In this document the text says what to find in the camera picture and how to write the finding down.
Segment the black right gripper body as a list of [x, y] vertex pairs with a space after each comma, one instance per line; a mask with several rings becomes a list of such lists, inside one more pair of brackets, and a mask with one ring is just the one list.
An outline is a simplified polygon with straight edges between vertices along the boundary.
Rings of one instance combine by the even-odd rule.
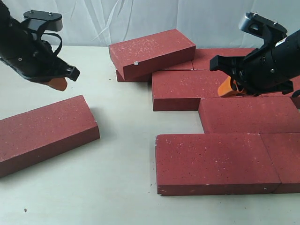
[[[293, 91], [293, 78], [300, 75], [300, 33], [284, 38], [269, 49], [255, 49], [245, 57], [216, 55], [210, 60], [210, 71], [222, 71], [245, 90], [244, 96]], [[300, 95], [299, 90], [292, 96]]]

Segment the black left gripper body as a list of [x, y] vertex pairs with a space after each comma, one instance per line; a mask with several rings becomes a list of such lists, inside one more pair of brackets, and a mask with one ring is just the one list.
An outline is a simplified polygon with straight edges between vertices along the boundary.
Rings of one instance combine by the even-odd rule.
[[0, 6], [0, 60], [24, 79], [46, 83], [54, 78], [76, 81], [80, 71], [58, 57], [62, 44], [54, 51], [43, 35], [59, 38], [55, 31], [34, 31], [13, 18], [5, 4]]

